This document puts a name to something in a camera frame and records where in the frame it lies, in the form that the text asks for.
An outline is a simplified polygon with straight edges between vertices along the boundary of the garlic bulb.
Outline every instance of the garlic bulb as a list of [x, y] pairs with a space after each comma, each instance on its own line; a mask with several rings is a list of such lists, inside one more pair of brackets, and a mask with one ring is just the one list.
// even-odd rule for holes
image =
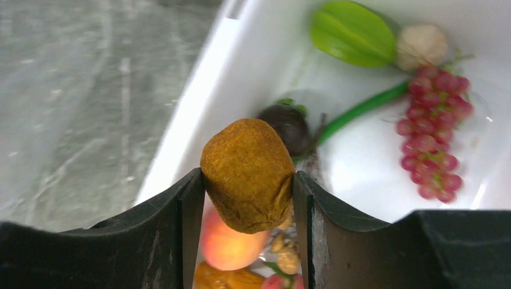
[[438, 65], [448, 52], [447, 38], [433, 24], [408, 26], [401, 30], [397, 43], [397, 66], [411, 71], [425, 65]]

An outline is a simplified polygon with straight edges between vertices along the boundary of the green plastic stem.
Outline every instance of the green plastic stem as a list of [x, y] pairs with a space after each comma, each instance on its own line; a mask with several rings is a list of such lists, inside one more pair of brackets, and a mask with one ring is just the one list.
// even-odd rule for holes
[[319, 144], [323, 144], [327, 141], [332, 135], [334, 135], [338, 130], [343, 128], [345, 125], [350, 123], [352, 120], [357, 117], [370, 112], [371, 110], [381, 107], [382, 105], [388, 104], [391, 101], [398, 99], [400, 96], [406, 93], [408, 90], [408, 81], [403, 82], [402, 84], [395, 86], [385, 92], [382, 92], [378, 95], [375, 95], [368, 100], [358, 104], [347, 112], [341, 114], [332, 120], [329, 124], [327, 124], [323, 130], [323, 134], [319, 138]]

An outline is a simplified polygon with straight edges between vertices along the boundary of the white container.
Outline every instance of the white container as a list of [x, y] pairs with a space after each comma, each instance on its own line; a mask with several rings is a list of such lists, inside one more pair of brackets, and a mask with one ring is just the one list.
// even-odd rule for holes
[[[202, 147], [230, 123], [255, 117], [288, 95], [309, 110], [310, 125], [391, 88], [407, 76], [391, 67], [367, 69], [315, 49], [312, 12], [325, 1], [224, 1], [174, 117], [142, 186], [139, 204], [199, 166]], [[400, 167], [403, 138], [394, 132], [405, 103], [350, 123], [319, 150], [333, 193], [379, 219], [395, 222], [421, 208], [511, 208], [511, 37], [509, 1], [359, 0], [400, 25], [430, 22], [475, 60], [464, 64], [475, 116], [456, 135], [453, 154], [465, 185], [451, 205], [423, 200]], [[207, 199], [206, 206], [211, 204]]]

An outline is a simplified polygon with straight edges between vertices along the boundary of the nut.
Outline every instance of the nut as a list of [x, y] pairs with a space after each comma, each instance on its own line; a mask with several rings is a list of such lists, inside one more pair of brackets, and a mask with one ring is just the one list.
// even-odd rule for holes
[[284, 245], [285, 245], [285, 243], [284, 243], [284, 235], [283, 234], [278, 234], [273, 239], [273, 242], [272, 242], [271, 248], [270, 248], [270, 252], [277, 253], [279, 250], [284, 248]]
[[295, 250], [295, 242], [293, 240], [287, 242], [286, 247], [289, 249]]
[[285, 247], [281, 249], [277, 255], [277, 266], [288, 275], [293, 275], [298, 270], [300, 260], [298, 254], [293, 250]]

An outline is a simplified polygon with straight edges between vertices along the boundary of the red currant cluster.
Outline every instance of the red currant cluster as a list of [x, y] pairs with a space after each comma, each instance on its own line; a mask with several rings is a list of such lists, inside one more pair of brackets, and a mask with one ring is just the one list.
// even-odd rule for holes
[[469, 89], [465, 77], [434, 66], [419, 69], [409, 82], [410, 107], [396, 131], [407, 138], [401, 147], [401, 167], [410, 172], [424, 199], [452, 202], [463, 185], [454, 173], [458, 159], [449, 151], [453, 130], [474, 113], [470, 101], [463, 97]]

